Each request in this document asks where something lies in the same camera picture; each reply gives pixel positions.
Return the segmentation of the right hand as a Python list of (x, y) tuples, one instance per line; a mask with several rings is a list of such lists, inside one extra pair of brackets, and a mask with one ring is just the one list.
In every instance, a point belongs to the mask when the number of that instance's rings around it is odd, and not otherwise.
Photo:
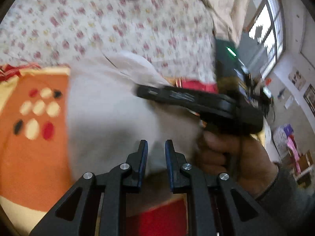
[(264, 147), (252, 138), (203, 132), (197, 140), (196, 163), (210, 175), (227, 173), (227, 155), (238, 160), (237, 183), (252, 197), (262, 195), (275, 181), (279, 167)]

